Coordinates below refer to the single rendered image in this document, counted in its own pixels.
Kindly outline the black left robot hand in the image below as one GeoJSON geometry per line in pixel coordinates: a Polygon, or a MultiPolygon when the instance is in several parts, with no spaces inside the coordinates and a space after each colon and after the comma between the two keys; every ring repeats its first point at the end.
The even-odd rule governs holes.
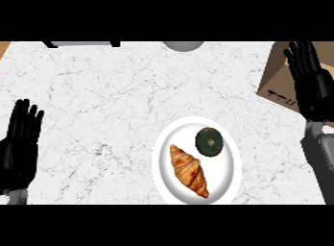
{"type": "Polygon", "coordinates": [[[28,189],[35,178],[43,117],[44,112],[29,105],[29,100],[18,99],[0,141],[0,195],[28,189]]]}

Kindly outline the brown cardboard box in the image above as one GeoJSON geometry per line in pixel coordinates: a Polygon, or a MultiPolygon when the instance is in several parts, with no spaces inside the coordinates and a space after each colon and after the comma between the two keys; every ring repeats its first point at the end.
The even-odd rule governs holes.
{"type": "MultiPolygon", "coordinates": [[[[320,65],[330,71],[334,79],[334,41],[315,41],[314,46],[320,65]]],[[[298,111],[293,79],[283,54],[283,50],[287,48],[287,41],[277,41],[272,45],[256,94],[283,107],[298,111]]]]}

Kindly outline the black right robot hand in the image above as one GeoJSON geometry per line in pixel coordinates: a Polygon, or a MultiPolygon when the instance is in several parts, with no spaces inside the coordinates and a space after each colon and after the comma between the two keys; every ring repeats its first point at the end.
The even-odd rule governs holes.
{"type": "Polygon", "coordinates": [[[295,81],[299,112],[314,122],[334,122],[334,79],[320,65],[314,44],[290,41],[283,50],[295,81]]]}

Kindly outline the golden brown croissant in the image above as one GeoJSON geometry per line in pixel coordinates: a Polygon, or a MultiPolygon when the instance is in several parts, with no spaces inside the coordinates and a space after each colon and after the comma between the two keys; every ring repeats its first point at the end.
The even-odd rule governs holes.
{"type": "Polygon", "coordinates": [[[208,198],[206,178],[202,162],[175,145],[169,145],[171,165],[174,175],[184,186],[196,192],[196,194],[208,198]]]}

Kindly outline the dark green round fruit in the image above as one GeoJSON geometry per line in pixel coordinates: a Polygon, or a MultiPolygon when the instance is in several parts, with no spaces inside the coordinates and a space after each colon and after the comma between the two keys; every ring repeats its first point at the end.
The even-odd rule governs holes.
{"type": "Polygon", "coordinates": [[[214,128],[203,128],[196,135],[196,147],[206,157],[219,155],[224,147],[222,135],[214,128]]]}

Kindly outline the grey round object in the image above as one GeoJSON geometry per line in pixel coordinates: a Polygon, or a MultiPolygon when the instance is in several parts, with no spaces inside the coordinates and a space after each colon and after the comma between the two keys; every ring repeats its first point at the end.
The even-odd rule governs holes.
{"type": "Polygon", "coordinates": [[[194,51],[202,45],[202,41],[165,41],[165,46],[177,52],[194,51]]]}

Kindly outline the grey and black appliance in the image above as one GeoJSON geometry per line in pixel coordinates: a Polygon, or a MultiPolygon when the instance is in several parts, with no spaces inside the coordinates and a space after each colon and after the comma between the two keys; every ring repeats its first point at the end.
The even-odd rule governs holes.
{"type": "Polygon", "coordinates": [[[121,47],[121,41],[43,41],[49,48],[60,46],[112,46],[121,47]]]}

